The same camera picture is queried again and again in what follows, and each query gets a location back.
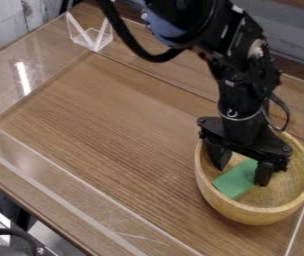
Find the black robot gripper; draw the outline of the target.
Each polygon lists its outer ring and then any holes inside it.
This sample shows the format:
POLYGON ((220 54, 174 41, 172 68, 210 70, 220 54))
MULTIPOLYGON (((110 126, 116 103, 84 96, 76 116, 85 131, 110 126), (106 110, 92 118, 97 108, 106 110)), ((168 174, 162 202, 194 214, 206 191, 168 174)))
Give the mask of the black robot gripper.
POLYGON ((241 122, 223 117, 200 117, 196 123, 206 155, 219 171, 224 170, 233 152, 259 161, 255 171, 257 186, 268 185, 273 171, 287 170, 292 148, 260 117, 241 122))

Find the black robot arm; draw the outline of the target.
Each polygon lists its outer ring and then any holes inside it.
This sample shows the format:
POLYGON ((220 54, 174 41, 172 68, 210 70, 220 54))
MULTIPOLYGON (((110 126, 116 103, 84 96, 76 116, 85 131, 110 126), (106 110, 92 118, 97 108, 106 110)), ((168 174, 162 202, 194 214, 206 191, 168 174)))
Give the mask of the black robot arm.
POLYGON ((215 167, 223 169, 239 153, 257 161, 253 183, 267 186, 288 168, 292 149, 268 117, 280 71, 261 26, 231 0, 142 0, 142 6, 156 38, 196 52, 217 82, 219 115, 197 119, 215 167))

